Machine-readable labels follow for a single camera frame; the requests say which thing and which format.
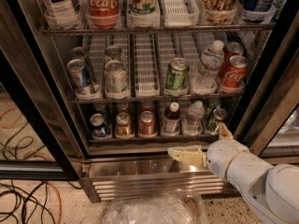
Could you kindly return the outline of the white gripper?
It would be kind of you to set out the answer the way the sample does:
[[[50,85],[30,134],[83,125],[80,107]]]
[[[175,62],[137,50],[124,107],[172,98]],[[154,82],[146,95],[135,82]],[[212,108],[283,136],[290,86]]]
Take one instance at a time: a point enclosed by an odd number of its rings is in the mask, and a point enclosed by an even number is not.
[[[249,149],[232,140],[234,137],[223,122],[219,123],[219,139],[212,143],[207,152],[202,150],[201,145],[188,147],[170,147],[167,150],[168,155],[175,161],[179,161],[199,169],[206,168],[219,177],[226,178],[226,173],[233,159],[242,152],[248,152]]]

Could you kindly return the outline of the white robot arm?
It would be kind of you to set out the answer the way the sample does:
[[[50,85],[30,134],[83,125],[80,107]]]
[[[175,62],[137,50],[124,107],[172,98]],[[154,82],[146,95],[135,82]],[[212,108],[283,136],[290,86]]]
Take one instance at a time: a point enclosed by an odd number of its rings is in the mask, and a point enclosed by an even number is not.
[[[207,151],[199,145],[170,147],[168,155],[179,162],[207,168],[233,185],[264,224],[299,224],[299,167],[272,165],[234,140],[224,123],[219,139]]]

